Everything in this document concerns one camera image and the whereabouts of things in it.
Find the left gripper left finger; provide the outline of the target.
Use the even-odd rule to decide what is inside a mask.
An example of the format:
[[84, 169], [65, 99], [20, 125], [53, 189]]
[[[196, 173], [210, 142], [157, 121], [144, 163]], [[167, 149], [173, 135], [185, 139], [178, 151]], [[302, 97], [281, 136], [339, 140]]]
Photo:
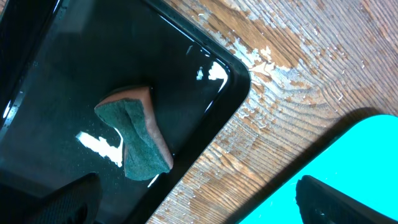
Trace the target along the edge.
[[22, 223], [94, 223], [103, 189], [100, 177], [90, 172], [40, 199], [21, 215]]

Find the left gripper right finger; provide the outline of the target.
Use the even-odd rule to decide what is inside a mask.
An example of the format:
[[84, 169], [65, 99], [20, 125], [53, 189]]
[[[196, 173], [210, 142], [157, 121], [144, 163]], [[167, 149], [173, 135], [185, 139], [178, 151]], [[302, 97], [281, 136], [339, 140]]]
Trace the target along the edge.
[[397, 224], [324, 182], [305, 175], [296, 184], [296, 202], [304, 224]]

